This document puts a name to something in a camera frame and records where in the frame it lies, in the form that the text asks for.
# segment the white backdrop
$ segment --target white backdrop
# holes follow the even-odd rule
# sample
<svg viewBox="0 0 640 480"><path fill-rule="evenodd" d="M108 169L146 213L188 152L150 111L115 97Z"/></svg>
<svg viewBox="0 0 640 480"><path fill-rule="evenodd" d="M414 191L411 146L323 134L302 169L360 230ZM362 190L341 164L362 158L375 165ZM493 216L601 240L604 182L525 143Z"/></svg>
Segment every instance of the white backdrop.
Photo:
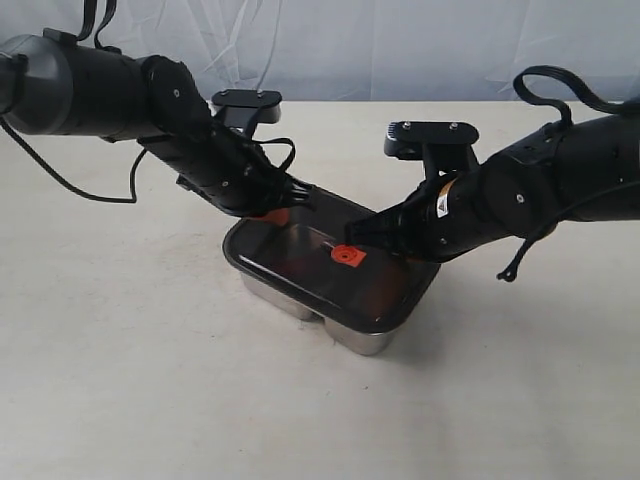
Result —
<svg viewBox="0 0 640 480"><path fill-rule="evenodd" d="M82 0L0 0L0 12L0 41L77 33ZM182 59L207 96L508 100L515 74L552 63L625 99L640 94L639 17L637 0L120 0L103 38Z"/></svg>

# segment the black cable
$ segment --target black cable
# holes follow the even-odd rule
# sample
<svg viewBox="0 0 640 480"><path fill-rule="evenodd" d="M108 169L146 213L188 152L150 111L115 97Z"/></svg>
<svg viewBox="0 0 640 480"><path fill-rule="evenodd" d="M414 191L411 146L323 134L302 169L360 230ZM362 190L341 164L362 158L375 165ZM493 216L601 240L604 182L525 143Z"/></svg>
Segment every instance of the black cable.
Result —
<svg viewBox="0 0 640 480"><path fill-rule="evenodd" d="M84 0L84 17L82 20L82 30L77 36L79 42L86 40L93 31L96 22L96 12L98 10L98 0Z"/></svg>
<svg viewBox="0 0 640 480"><path fill-rule="evenodd" d="M117 0L107 0L107 6L105 7L104 18L102 19L102 22L98 26L98 29L96 30L96 34L93 37L93 43L95 47L99 50L105 50L110 48L110 47L102 46L102 44L100 43L99 35L100 35L100 32L102 32L102 30L104 30L105 27L109 25L109 23L113 19L113 16L116 13L117 8L118 8Z"/></svg>
<svg viewBox="0 0 640 480"><path fill-rule="evenodd" d="M587 84L576 74L565 70L564 68L554 67L551 65L535 65L523 70L516 78L513 79L513 89L518 96L530 105L548 105L555 107L562 116L561 125L569 127L573 124L571 120L571 109L569 106L559 99L544 98L533 93L529 87L524 84L524 77L528 75L537 75L540 77L553 78L571 89L575 96L586 106L601 113L611 115L627 115L640 113L640 103L610 103L598 97Z"/></svg>
<svg viewBox="0 0 640 480"><path fill-rule="evenodd" d="M509 263L507 268L505 268L502 272L500 272L497 275L498 280L504 280L509 283L513 282L518 276L518 268L520 267L520 263L522 263L522 260L524 259L524 256L529 251L529 249L533 247L533 245L536 242L538 242L539 240L542 240L558 222L565 220L566 216L569 215L571 212L573 212L576 208L581 207L587 203L593 202L594 200L598 200L599 198L602 198L606 195L617 193L622 190L626 190L628 188L637 187L637 186L640 186L640 180L636 180L631 183L626 183L624 185L616 185L615 187L611 187L607 190L594 193L593 195L583 198L582 200L579 200L569 205L567 208L560 210L557 214L555 214L546 222L543 222L529 236L527 236L525 241L522 243L522 245L516 252L516 255L513 257L513 260L511 260L511 263Z"/></svg>
<svg viewBox="0 0 640 480"><path fill-rule="evenodd" d="M56 172L53 167L51 167L39 154L36 152L31 145L29 145L18 133L9 126L9 124L4 120L4 118L0 117L0 127L7 132L9 135L25 152L29 154L31 158L33 158L38 165L40 165L55 181L57 181L64 188L69 190L76 195L85 198L87 200L92 200L94 202L104 202L104 203L136 203L138 201L138 194L136 192L136 172L138 170L138 166L140 162L144 158L147 153L146 149L143 149L136 160L133 162L131 166L131 172L129 173L129 191L131 192L131 198L116 198L116 197L101 197L99 195L94 195L92 193L85 192L84 190L79 189L75 185L69 183L62 175Z"/></svg>

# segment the black lid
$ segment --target black lid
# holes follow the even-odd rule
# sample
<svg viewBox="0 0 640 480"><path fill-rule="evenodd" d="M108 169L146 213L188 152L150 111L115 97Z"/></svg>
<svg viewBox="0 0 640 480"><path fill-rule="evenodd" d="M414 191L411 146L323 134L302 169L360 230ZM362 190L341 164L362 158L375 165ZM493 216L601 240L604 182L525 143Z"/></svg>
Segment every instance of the black lid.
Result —
<svg viewBox="0 0 640 480"><path fill-rule="evenodd" d="M439 265L407 261L364 248L353 267L332 258L345 243L344 225L371 211L330 192L312 193L316 210L290 210L284 226L241 220L227 234L224 254L234 267L361 333L399 327L422 298Z"/></svg>

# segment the metal container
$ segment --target metal container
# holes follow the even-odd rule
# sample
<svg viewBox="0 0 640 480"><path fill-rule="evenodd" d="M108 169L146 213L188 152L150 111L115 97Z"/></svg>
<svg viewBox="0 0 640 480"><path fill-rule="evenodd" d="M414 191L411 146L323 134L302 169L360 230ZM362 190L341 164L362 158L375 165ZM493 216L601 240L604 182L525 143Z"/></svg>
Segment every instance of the metal container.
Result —
<svg viewBox="0 0 640 480"><path fill-rule="evenodd" d="M360 249L357 266L334 260L344 225L373 212L326 190L315 210L296 207L288 221L243 219L226 235L229 263L246 287L301 320L324 319L337 342L361 355L383 350L422 298L439 265Z"/></svg>

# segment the black robotic arm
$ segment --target black robotic arm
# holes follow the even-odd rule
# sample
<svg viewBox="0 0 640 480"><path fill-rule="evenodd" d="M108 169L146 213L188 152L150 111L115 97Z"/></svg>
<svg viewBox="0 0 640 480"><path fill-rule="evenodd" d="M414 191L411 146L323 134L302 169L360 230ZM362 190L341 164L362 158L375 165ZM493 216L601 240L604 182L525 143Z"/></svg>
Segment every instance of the black robotic arm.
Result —
<svg viewBox="0 0 640 480"><path fill-rule="evenodd" d="M109 142L135 139L178 172L179 185L228 215L259 217L309 205L312 186L286 173L295 155L291 140L252 139L258 123L278 120L279 93L233 91L212 116L183 63L162 56L132 59L103 47L97 35L96 48L79 45L92 29L95 3L85 2L78 36L45 29L42 36L22 35L0 46L0 126L38 163L69 188L15 130ZM98 32L113 17L115 4L108 2ZM262 143L286 143L291 154L274 166ZM133 188L132 193L131 201L119 203L134 202Z"/></svg>
<svg viewBox="0 0 640 480"><path fill-rule="evenodd" d="M527 75L568 85L586 105L608 116L574 124L567 104L534 95ZM391 124L385 152L422 160L426 180L403 203L347 225L351 243L436 263L509 236L525 239L498 275L514 281L527 250L563 220L640 219L640 103L607 103L571 72L526 69L514 80L520 97L559 110L561 119L479 165L478 132L458 123Z"/></svg>

